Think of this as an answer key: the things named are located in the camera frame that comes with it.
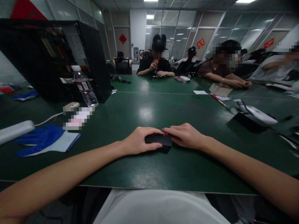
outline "work glove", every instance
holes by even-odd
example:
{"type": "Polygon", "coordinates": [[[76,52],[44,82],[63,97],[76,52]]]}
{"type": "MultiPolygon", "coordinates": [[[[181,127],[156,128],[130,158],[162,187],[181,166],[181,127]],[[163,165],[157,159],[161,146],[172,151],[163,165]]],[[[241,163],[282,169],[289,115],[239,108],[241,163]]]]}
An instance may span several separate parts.
{"type": "Polygon", "coordinates": [[[67,152],[80,136],[80,133],[69,133],[56,125],[45,125],[45,128],[36,128],[33,134],[24,134],[14,141],[16,144],[33,146],[17,151],[16,155],[25,157],[48,151],[67,152]]]}

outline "brown shirt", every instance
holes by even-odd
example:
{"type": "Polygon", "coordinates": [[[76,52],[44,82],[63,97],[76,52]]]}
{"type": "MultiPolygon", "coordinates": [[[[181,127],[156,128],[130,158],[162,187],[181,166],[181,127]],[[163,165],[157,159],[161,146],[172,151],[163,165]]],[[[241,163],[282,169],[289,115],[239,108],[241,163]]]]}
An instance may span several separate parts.
{"type": "Polygon", "coordinates": [[[229,74],[232,74],[233,72],[231,71],[230,68],[227,68],[227,67],[220,67],[220,68],[217,68],[216,70],[214,70],[212,61],[207,61],[207,62],[203,63],[202,66],[199,68],[197,75],[198,75],[198,77],[201,77],[207,73],[213,73],[215,75],[225,77],[229,74]]]}

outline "bottle cap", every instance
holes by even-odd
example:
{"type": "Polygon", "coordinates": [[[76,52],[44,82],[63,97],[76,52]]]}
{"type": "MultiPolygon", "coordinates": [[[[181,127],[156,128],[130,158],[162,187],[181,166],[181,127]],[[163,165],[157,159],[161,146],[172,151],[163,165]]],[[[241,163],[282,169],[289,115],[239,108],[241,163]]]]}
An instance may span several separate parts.
{"type": "Polygon", "coordinates": [[[81,68],[80,68],[79,65],[72,65],[72,69],[73,69],[74,71],[81,71],[81,68]]]}

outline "blue glove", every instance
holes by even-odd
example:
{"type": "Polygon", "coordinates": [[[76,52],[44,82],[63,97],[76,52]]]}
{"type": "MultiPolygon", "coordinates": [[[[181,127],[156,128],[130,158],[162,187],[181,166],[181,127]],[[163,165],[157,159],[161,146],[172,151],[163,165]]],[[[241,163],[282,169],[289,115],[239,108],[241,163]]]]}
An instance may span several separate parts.
{"type": "Polygon", "coordinates": [[[27,99],[31,99],[35,96],[38,96],[38,92],[36,90],[32,90],[31,92],[29,93],[26,93],[26,94],[19,94],[17,96],[14,96],[13,99],[14,100],[21,100],[21,101],[24,101],[24,100],[27,100],[27,99]]]}
{"type": "Polygon", "coordinates": [[[56,125],[45,125],[45,128],[36,128],[34,134],[24,134],[15,140],[16,144],[33,146],[17,151],[18,157],[35,156],[48,151],[67,152],[81,136],[80,133],[69,133],[56,125]]]}

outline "white cable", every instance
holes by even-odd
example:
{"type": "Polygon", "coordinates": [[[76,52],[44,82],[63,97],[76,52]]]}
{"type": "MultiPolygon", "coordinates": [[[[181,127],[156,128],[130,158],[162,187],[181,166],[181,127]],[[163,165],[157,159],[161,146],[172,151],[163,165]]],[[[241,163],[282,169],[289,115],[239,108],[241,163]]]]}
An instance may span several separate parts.
{"type": "Polygon", "coordinates": [[[44,122],[42,122],[42,123],[40,123],[40,124],[36,124],[35,126],[39,126],[39,125],[41,125],[41,124],[43,124],[43,123],[46,123],[47,121],[51,120],[53,117],[56,117],[56,116],[61,115],[61,114],[63,114],[63,112],[62,112],[62,113],[59,113],[59,114],[55,114],[55,115],[53,115],[52,117],[49,117],[49,118],[48,118],[47,120],[45,120],[44,122]]]}

